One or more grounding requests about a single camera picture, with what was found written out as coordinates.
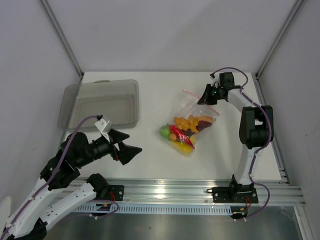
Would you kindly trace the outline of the clear pink zip top bag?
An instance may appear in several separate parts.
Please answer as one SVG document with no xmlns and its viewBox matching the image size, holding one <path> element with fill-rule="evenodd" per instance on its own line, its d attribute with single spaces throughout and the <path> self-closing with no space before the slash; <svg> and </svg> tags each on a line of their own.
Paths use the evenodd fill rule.
<svg viewBox="0 0 320 240">
<path fill-rule="evenodd" d="M 197 141 L 212 128 L 220 114 L 209 105 L 199 105 L 200 97 L 182 90 L 173 105 L 169 120 L 158 128 L 161 140 L 179 153 L 189 156 Z"/>
</svg>

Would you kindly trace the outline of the yellow lemon toy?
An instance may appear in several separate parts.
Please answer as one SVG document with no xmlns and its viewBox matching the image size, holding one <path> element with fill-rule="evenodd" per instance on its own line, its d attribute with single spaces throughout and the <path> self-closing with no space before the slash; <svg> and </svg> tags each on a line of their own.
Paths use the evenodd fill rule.
<svg viewBox="0 0 320 240">
<path fill-rule="evenodd" d="M 193 145 L 196 143 L 196 136 L 195 135 L 190 136 L 189 139 Z"/>
<path fill-rule="evenodd" d="M 171 146 L 182 154 L 189 155 L 193 152 L 193 148 L 188 144 L 178 141 L 172 141 Z"/>
</svg>

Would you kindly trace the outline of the grey translucent plastic tray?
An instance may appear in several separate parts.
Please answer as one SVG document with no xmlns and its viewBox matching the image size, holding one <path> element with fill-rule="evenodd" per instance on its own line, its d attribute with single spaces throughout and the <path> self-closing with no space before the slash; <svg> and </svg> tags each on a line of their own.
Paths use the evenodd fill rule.
<svg viewBox="0 0 320 240">
<path fill-rule="evenodd" d="M 134 79 L 99 80 L 65 88 L 57 127 L 73 131 L 86 117 L 102 115 L 115 129 L 134 128 L 140 119 L 139 84 Z"/>
</svg>

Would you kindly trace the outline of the red chili pepper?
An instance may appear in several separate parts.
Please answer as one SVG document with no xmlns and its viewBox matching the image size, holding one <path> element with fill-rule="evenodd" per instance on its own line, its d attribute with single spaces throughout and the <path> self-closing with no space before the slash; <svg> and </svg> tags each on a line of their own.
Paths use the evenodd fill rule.
<svg viewBox="0 0 320 240">
<path fill-rule="evenodd" d="M 190 138 L 186 134 L 184 134 L 177 126 L 170 125 L 169 129 L 181 142 L 186 143 L 192 149 L 195 148 Z"/>
</svg>

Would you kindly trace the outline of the red grapefruit wedge toy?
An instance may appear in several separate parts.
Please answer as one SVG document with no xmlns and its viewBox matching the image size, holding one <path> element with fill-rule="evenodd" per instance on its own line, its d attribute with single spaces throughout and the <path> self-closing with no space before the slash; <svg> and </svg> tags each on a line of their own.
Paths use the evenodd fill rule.
<svg viewBox="0 0 320 240">
<path fill-rule="evenodd" d="M 212 124 L 216 121 L 214 117 L 208 116 L 208 115 L 201 115 L 197 116 L 196 119 L 198 120 L 198 124 L 196 126 L 196 129 L 201 132 L 206 128 L 209 128 L 212 126 Z"/>
</svg>

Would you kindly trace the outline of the orange ginger root toy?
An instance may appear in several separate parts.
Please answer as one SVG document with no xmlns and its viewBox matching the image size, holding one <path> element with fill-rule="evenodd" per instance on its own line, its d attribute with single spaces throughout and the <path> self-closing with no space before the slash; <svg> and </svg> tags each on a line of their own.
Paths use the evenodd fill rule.
<svg viewBox="0 0 320 240">
<path fill-rule="evenodd" d="M 193 115 L 189 115 L 188 118 L 184 117 L 175 117 L 173 119 L 175 125 L 183 131 L 190 130 L 192 133 L 198 133 L 199 131 L 196 129 L 198 125 L 198 120 Z"/>
</svg>

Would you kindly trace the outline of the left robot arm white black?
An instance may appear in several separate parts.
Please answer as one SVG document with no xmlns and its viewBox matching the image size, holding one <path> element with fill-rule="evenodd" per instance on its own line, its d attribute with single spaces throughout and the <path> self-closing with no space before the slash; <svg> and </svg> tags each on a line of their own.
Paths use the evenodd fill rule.
<svg viewBox="0 0 320 240">
<path fill-rule="evenodd" d="M 80 169 L 107 155 L 122 165 L 128 164 L 142 148 L 125 144 L 129 135 L 114 129 L 110 139 L 101 135 L 89 141 L 83 132 L 74 132 L 60 145 L 50 159 L 32 192 L 24 203 L 5 221 L 1 239 L 42 240 L 62 218 L 84 203 L 102 201 L 116 205 L 118 198 L 112 185 L 99 173 L 92 174 L 83 185 L 59 202 L 52 201 L 80 176 Z"/>
</svg>

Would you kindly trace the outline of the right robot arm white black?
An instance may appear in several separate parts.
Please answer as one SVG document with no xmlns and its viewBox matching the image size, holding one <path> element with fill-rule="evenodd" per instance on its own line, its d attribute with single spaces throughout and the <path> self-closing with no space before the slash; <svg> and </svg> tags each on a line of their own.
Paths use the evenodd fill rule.
<svg viewBox="0 0 320 240">
<path fill-rule="evenodd" d="M 274 137 L 273 108 L 254 102 L 244 90 L 244 85 L 236 85 L 232 72 L 222 72 L 218 82 L 207 84 L 198 105 L 213 106 L 224 100 L 240 113 L 239 140 L 242 152 L 238 168 L 229 183 L 228 196 L 239 202 L 254 189 L 253 172 L 258 155 Z"/>
</svg>

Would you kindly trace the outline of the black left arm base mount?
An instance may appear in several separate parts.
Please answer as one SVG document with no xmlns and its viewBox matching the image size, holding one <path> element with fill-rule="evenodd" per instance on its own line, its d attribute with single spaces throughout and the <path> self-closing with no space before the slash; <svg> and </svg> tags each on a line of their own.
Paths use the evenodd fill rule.
<svg viewBox="0 0 320 240">
<path fill-rule="evenodd" d="M 122 202 L 124 199 L 125 187 L 123 185 L 110 185 L 105 198 L 114 202 Z"/>
</svg>

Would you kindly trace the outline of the right aluminium frame post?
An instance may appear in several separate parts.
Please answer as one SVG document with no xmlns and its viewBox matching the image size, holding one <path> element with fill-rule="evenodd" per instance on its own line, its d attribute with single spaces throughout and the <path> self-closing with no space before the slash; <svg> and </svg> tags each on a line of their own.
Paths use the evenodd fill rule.
<svg viewBox="0 0 320 240">
<path fill-rule="evenodd" d="M 288 32 L 290 31 L 291 27 L 293 26 L 296 18 L 300 14 L 301 10 L 303 9 L 306 0 L 295 0 L 292 8 L 290 9 L 289 13 L 287 14 L 284 22 L 282 23 L 274 41 L 272 42 L 267 54 L 263 58 L 263 61 L 259 65 L 257 72 L 255 73 L 255 77 L 259 80 L 268 65 L 270 64 L 271 60 L 277 53 L 279 47 L 281 46 L 282 42 L 284 41 L 285 37 L 287 36 Z"/>
</svg>

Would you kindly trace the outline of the aluminium frame post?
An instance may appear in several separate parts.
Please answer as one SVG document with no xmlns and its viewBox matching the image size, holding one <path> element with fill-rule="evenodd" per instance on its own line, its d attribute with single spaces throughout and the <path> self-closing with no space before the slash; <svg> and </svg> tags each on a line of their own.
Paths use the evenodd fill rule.
<svg viewBox="0 0 320 240">
<path fill-rule="evenodd" d="M 82 68 L 74 54 L 74 51 L 72 50 L 72 47 L 49 3 L 48 0 L 38 0 L 39 5 L 41 6 L 44 14 L 46 15 L 48 22 L 50 23 L 58 41 L 60 42 L 60 45 L 62 49 L 64 50 L 67 58 L 69 59 L 72 67 L 74 68 L 76 74 L 80 79 L 83 78 L 84 72 L 82 71 Z"/>
<path fill-rule="evenodd" d="M 282 23 L 274 41 L 272 42 L 267 54 L 263 58 L 263 61 L 259 65 L 257 72 L 255 73 L 255 77 L 259 80 L 268 65 L 270 64 L 271 60 L 277 53 L 279 47 L 281 46 L 282 42 L 284 41 L 285 37 L 287 36 L 288 32 L 290 31 L 291 27 L 293 26 L 296 18 L 300 14 L 301 10 L 303 9 L 306 0 L 295 0 L 292 8 L 290 9 L 289 13 L 287 14 L 284 22 Z"/>
</svg>

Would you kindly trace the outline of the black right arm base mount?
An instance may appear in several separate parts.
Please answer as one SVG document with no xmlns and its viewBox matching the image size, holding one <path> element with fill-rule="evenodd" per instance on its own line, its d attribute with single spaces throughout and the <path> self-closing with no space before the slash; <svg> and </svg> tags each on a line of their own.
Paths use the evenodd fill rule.
<svg viewBox="0 0 320 240">
<path fill-rule="evenodd" d="M 214 203 L 222 204 L 245 204 L 248 202 L 257 204 L 259 202 L 257 191 L 254 187 L 246 185 L 239 189 L 231 187 L 212 187 L 206 190 L 212 195 Z"/>
</svg>

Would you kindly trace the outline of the left aluminium frame post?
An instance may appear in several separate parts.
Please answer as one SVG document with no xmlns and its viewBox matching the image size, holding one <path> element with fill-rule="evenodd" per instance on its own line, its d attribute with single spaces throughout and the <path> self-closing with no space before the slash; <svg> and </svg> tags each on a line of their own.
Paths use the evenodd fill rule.
<svg viewBox="0 0 320 240">
<path fill-rule="evenodd" d="M 48 0 L 38 0 L 39 5 L 41 6 L 44 14 L 46 15 L 48 22 L 50 23 L 58 41 L 60 42 L 60 45 L 62 49 L 64 50 L 67 58 L 69 59 L 72 67 L 74 68 L 76 74 L 80 79 L 83 78 L 84 72 L 82 71 L 82 68 L 74 54 L 74 51 L 72 50 L 72 47 L 49 3 Z"/>
</svg>

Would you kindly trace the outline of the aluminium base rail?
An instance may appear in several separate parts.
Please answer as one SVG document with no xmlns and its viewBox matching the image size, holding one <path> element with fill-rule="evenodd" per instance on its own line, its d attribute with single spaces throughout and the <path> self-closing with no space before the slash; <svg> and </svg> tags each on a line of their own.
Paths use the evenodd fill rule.
<svg viewBox="0 0 320 240">
<path fill-rule="evenodd" d="M 164 205 L 212 204 L 207 193 L 212 187 L 227 187 L 228 181 L 177 180 L 177 179 L 121 179 L 108 178 L 110 185 L 123 185 L 123 203 Z M 299 186 L 279 182 L 264 182 L 270 191 L 269 206 L 305 206 L 306 201 Z"/>
</svg>

